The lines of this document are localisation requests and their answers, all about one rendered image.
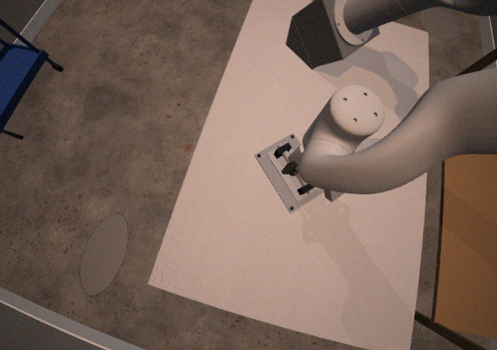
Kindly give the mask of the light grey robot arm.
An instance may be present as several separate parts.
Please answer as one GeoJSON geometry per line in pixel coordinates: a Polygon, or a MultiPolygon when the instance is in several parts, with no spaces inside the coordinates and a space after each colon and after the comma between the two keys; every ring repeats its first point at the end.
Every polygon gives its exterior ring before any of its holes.
{"type": "MultiPolygon", "coordinates": [[[[497,15],[497,0],[334,0],[334,27],[345,43],[357,46],[373,28],[432,7],[497,15]]],[[[434,84],[388,135],[355,152],[384,116],[383,103],[368,88],[337,89],[304,134],[300,178],[325,189],[334,202],[344,193],[401,187],[450,157],[497,155],[497,67],[434,84]]]]}

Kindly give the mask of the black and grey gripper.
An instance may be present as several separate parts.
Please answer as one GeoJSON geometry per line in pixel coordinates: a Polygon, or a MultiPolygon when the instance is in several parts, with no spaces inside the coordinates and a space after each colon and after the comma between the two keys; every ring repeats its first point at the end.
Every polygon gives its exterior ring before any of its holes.
{"type": "Polygon", "coordinates": [[[293,175],[295,171],[298,171],[298,162],[304,151],[303,144],[299,145],[296,150],[294,150],[290,156],[288,156],[289,163],[281,170],[283,175],[289,174],[293,175]],[[293,162],[294,161],[294,162],[293,162]],[[295,169],[293,169],[295,168],[295,169]]]}

